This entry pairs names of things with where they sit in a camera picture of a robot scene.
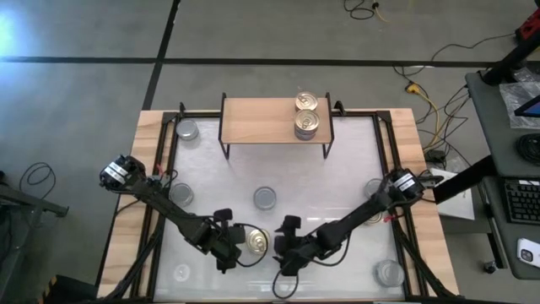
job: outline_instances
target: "desk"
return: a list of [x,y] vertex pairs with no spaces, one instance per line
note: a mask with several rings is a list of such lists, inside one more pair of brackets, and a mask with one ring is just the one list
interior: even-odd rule
[[[402,166],[419,174],[425,170],[426,166],[413,112],[411,109],[390,109],[389,111],[391,111]],[[149,171],[154,163],[162,116],[162,111],[142,111],[139,117],[131,155],[144,163],[147,174],[151,173]],[[165,142],[164,156],[168,156],[170,139],[165,140]],[[131,196],[121,196],[118,208],[132,201],[133,197]],[[100,296],[105,296],[114,289],[135,260],[144,208],[144,204],[135,204],[116,217],[100,277]],[[424,260],[448,290],[458,293],[436,205],[421,201],[412,207],[412,213],[420,252]],[[147,267],[143,269],[141,292],[146,291],[149,261],[150,258],[147,260]],[[410,273],[413,293],[417,295],[418,284],[415,281],[414,267],[410,259],[408,259],[408,272]]]
[[[473,164],[464,172],[437,187],[437,202],[446,199],[480,183],[485,190],[483,201],[489,208],[492,218],[493,238],[490,239],[494,249],[495,260],[499,266],[505,266],[507,260],[512,274],[518,279],[540,280],[540,269],[520,262],[517,257],[517,240],[525,237],[533,242],[540,242],[540,226],[511,224],[506,219],[505,199],[500,196],[497,178],[490,176],[531,177],[538,179],[540,169],[523,160],[515,151],[515,141],[524,134],[533,133],[529,129],[510,128],[505,102],[500,95],[499,86],[485,84],[480,74],[469,73],[465,77],[472,102],[476,108],[482,125],[483,134],[488,142],[491,155]],[[505,257],[498,256],[499,240]]]

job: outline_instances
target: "wooden table frame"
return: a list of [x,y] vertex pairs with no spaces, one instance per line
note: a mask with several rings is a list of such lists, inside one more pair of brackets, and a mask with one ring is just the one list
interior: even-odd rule
[[[174,132],[175,124],[169,122],[178,113],[169,111],[141,112],[131,155],[146,165],[148,175],[156,173],[154,164],[161,164],[163,167],[172,169],[177,135]],[[182,117],[219,117],[220,111],[186,111],[181,105],[180,115]],[[378,146],[383,171],[388,171],[388,168],[399,162],[402,163],[403,167],[411,169],[416,174],[425,169],[422,149],[410,109],[354,109],[345,111],[341,103],[339,103],[337,109],[332,111],[332,115],[376,117],[374,123],[379,125],[380,128],[375,128],[375,132],[377,130],[386,130],[376,134],[376,137],[381,140]],[[132,200],[132,197],[122,195],[119,199],[118,208]],[[411,209],[405,210],[405,214],[411,215],[406,217],[408,220],[401,220],[402,226],[407,228],[406,232],[411,236],[411,241],[413,244],[418,244],[417,246],[419,246],[425,262],[435,275],[440,278],[446,288],[457,293],[456,281],[436,206],[425,201],[418,202]],[[164,223],[165,218],[159,216],[144,204],[136,204],[115,218],[110,239],[107,243],[107,254],[104,256],[102,271],[100,271],[98,279],[101,296],[108,294],[116,286],[135,260],[138,252],[142,250],[150,232],[156,226],[161,226]],[[149,258],[146,261],[141,275],[132,285],[135,288],[131,288],[129,296],[149,296],[150,299],[153,298],[158,267],[151,267],[151,265],[158,264],[160,247],[159,242],[158,250],[154,252],[151,259]],[[398,244],[397,254],[400,262],[407,267],[406,273],[408,274],[409,284],[404,285],[405,293],[409,295],[426,295],[429,292],[432,294],[432,290],[426,289],[425,282],[416,272],[412,260]]]

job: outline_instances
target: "black desk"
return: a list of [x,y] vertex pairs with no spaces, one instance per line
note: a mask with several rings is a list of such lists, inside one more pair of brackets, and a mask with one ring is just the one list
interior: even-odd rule
[[486,85],[478,73],[469,73],[465,79],[491,155],[436,187],[434,189],[435,200],[443,202],[479,184],[483,189],[483,201],[487,204],[488,213],[493,223],[493,235],[490,236],[490,243],[494,249],[495,259],[502,258],[502,265],[505,265],[504,258],[498,256],[500,250],[496,250],[502,245],[506,260],[516,278],[540,280],[540,269],[526,265],[516,257],[519,238],[524,237],[540,243],[540,225],[517,225],[507,221],[504,201],[500,196],[497,179],[497,176],[535,177],[537,179],[540,177],[540,168],[524,161],[514,150],[514,142],[521,135],[534,131],[510,128],[506,106],[498,85]]

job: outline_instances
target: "gray floor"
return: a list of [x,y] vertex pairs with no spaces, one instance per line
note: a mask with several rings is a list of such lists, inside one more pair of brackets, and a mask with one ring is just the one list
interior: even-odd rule
[[[171,4],[0,0],[0,55],[155,57]],[[427,60],[447,43],[511,33],[533,9],[532,0],[383,0],[381,12],[391,21],[385,24],[351,20],[341,1],[185,0],[167,57]],[[437,59],[493,61],[513,46],[504,38],[472,51],[451,48]],[[15,185],[31,163],[50,163],[58,181],[49,199],[70,206],[67,218],[46,218],[35,233],[19,276],[20,295],[36,295],[54,274],[95,282],[116,202],[99,188],[98,173],[116,155],[129,153],[152,69],[152,64],[0,64],[0,169]],[[471,71],[426,68],[414,80],[442,106]],[[180,101],[190,109],[215,109],[221,92],[291,96],[312,90],[329,91],[347,107],[412,107],[421,117],[427,105],[405,93],[406,84],[391,68],[165,65],[152,109],[176,109]],[[476,161],[488,153],[486,143],[470,103],[462,114],[470,119],[450,141]],[[434,124],[431,117],[421,128],[433,130]],[[481,236],[449,235],[448,247],[463,295],[537,299],[540,282],[475,268],[491,259]]]

